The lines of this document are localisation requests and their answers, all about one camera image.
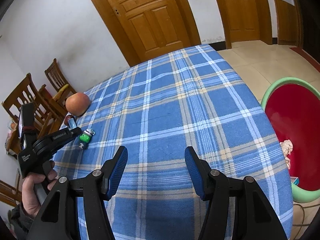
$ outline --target tablecloth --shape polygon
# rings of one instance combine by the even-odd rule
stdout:
[[[149,60],[86,94],[92,103],[76,123],[96,135],[87,150],[79,149],[76,139],[54,160],[60,176],[75,179],[100,168],[120,145],[127,147],[118,191],[106,202],[116,239],[198,238],[206,203],[192,186],[187,146],[226,176],[255,177],[290,236],[291,184],[277,137],[249,88],[209,45]],[[82,198],[78,208],[81,236],[87,239]],[[230,198],[226,239],[233,212]]]

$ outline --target metal bolt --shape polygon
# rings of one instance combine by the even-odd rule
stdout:
[[[60,183],[65,183],[67,181],[67,177],[61,177],[60,179],[59,179],[59,182]]]
[[[92,172],[92,175],[95,176],[95,177],[99,176],[100,174],[101,174],[100,170],[95,170],[95,171]]]
[[[210,171],[210,174],[211,174],[212,176],[218,176],[218,175],[220,174],[220,171],[218,171],[218,170],[211,170],[211,171]]]
[[[254,178],[251,177],[251,176],[246,176],[246,177],[245,177],[245,180],[246,180],[247,182],[250,182],[250,183],[254,182]]]

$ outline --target human hand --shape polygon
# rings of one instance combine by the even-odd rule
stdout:
[[[54,161],[50,161],[50,164],[51,167],[54,168]],[[57,172],[55,170],[51,170],[47,177],[49,180],[52,180],[52,182],[48,185],[48,190],[51,190],[57,181],[57,179],[55,179],[55,177],[57,177]],[[34,184],[41,183],[44,181],[44,179],[45,176],[43,174],[30,172],[22,184],[23,208],[27,215],[29,215],[32,219],[36,217],[41,207],[33,187]]]

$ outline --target black baseboard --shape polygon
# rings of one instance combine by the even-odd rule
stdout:
[[[209,45],[213,49],[215,49],[216,51],[226,49],[226,42],[225,41],[219,41],[219,42],[215,42],[215,43],[210,43]]]

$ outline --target green toy figure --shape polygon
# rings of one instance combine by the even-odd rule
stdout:
[[[91,140],[91,137],[93,135],[95,135],[95,131],[91,128],[88,128],[87,130],[84,130],[82,135],[80,135],[79,139],[80,139],[80,144],[79,144],[79,148],[85,150],[88,148],[88,144]]]

